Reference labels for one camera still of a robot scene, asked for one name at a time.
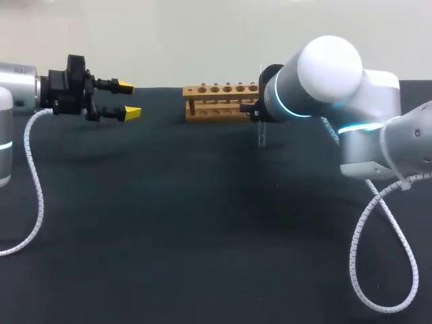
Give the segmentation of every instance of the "black mount bracket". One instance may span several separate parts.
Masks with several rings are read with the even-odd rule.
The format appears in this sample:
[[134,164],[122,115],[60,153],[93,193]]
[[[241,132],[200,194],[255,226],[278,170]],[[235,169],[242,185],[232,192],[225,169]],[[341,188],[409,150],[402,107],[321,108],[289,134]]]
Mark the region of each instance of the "black mount bracket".
[[247,113],[252,122],[270,122],[274,123],[277,120],[270,116],[268,113],[265,102],[264,93],[267,83],[274,77],[280,69],[283,67],[282,64],[273,64],[266,67],[261,72],[258,81],[258,100],[253,104],[242,103],[240,105],[240,112]]

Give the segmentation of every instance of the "glowing blue light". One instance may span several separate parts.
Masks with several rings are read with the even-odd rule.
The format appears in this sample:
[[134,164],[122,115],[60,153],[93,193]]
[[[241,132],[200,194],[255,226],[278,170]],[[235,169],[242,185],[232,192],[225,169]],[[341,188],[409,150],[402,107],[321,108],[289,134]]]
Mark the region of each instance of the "glowing blue light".
[[276,95],[276,99],[279,102],[279,104],[281,105],[282,108],[284,108],[288,113],[290,113],[293,116],[296,117],[301,117],[301,118],[307,118],[310,117],[310,115],[299,115],[297,113],[294,113],[292,111],[290,111],[287,107],[285,107],[285,105],[281,102],[281,99],[279,98],[279,95],[277,94],[277,78],[279,77],[279,73],[280,71],[276,74],[276,79],[275,79],[275,95]]
[[345,105],[345,101],[340,101],[339,103],[334,103],[333,107],[340,108],[343,107],[344,105]]
[[351,125],[341,128],[337,131],[338,134],[346,133],[346,132],[352,132],[353,130],[376,130],[378,128],[383,127],[384,124],[381,123],[370,123],[370,124],[358,124],[358,125]]
[[3,145],[0,145],[0,150],[8,149],[8,148],[11,147],[11,146],[12,146],[12,142],[9,142],[9,143],[6,143],[6,144],[3,144]]

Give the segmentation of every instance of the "gray metal cylinder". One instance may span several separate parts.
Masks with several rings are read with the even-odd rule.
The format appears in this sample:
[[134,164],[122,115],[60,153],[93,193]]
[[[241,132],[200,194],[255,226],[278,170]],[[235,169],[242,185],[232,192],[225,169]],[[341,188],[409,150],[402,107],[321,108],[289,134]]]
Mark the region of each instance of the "gray metal cylinder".
[[13,112],[12,94],[0,87],[0,188],[5,186],[12,171]]
[[16,111],[32,111],[38,106],[41,81],[34,66],[0,63],[0,87],[10,91]]

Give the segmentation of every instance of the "white background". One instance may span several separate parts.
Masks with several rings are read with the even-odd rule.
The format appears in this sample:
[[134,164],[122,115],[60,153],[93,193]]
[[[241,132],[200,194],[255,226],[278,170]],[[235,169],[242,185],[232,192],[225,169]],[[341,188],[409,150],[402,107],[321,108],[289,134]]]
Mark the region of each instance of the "white background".
[[430,79],[431,24],[426,0],[0,0],[0,61],[44,75],[71,53],[135,86],[247,83],[334,34],[368,69]]

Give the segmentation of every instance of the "cable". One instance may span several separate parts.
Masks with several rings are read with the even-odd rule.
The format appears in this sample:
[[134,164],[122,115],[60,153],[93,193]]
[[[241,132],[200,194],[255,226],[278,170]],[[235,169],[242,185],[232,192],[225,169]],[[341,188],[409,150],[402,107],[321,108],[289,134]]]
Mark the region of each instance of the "cable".
[[[333,127],[331,127],[329,121],[322,117],[321,118],[324,126],[329,131],[330,135],[333,137],[333,139],[336,141],[336,143],[339,145],[339,137],[336,134]],[[427,173],[424,175],[412,175],[408,177],[406,180],[408,183],[413,183],[417,180],[423,180],[423,179],[429,179],[432,178],[432,173]],[[406,182],[403,181],[397,181],[391,184],[390,186],[386,187],[381,192],[378,192],[376,187],[373,185],[372,181],[365,180],[367,186],[369,189],[371,189],[372,193],[375,195],[373,199],[370,201],[370,203],[367,205],[367,207],[364,209],[362,215],[360,216],[360,219],[357,222],[356,228],[354,230],[354,235],[352,237],[351,241],[351,248],[350,248],[350,279],[352,287],[354,288],[354,291],[356,292],[357,296],[360,298],[360,300],[367,305],[369,308],[373,309],[374,311],[380,312],[380,313],[397,313],[402,310],[404,310],[406,307],[408,307],[411,302],[414,300],[414,297],[417,294],[417,290],[419,289],[419,268],[417,267],[416,259],[414,257],[414,254],[412,253],[411,247],[405,238],[404,233],[400,229],[398,222],[395,220],[392,212],[390,211],[389,207],[384,201],[384,197],[387,196],[390,192],[394,191],[395,189],[401,188],[406,185]],[[362,233],[363,227],[365,225],[365,222],[369,215],[371,214],[372,210],[375,208],[377,204],[380,204],[383,208],[385,214],[387,215],[388,219],[390,220],[391,226],[393,226],[393,229],[395,230],[396,234],[398,235],[404,249],[406,252],[406,255],[408,256],[408,259],[410,261],[411,270],[412,270],[412,286],[411,291],[409,292],[408,296],[405,298],[403,302],[401,302],[399,305],[386,307],[386,306],[379,306],[378,304],[375,304],[374,302],[370,301],[363,291],[360,288],[360,285],[357,280],[357,272],[356,272],[356,256],[357,256],[357,247],[358,247],[358,241],[360,239],[360,235]]]
[[36,121],[36,119],[38,119],[40,116],[52,115],[52,114],[53,114],[52,109],[43,109],[35,113],[28,121],[26,125],[26,129],[24,130],[24,150],[26,151],[28,166],[30,167],[30,173],[32,174],[34,186],[36,187],[36,195],[38,198],[38,218],[36,220],[36,225],[34,226],[30,235],[23,242],[21,242],[20,244],[18,244],[13,248],[10,248],[9,250],[0,251],[0,257],[4,257],[5,255],[9,255],[21,250],[23,247],[25,247],[34,239],[36,234],[39,232],[39,229],[41,228],[42,220],[43,220],[43,212],[44,212],[43,195],[42,195],[41,183],[39,182],[39,177],[36,172],[36,167],[34,166],[32,151],[30,150],[30,130],[34,122]]

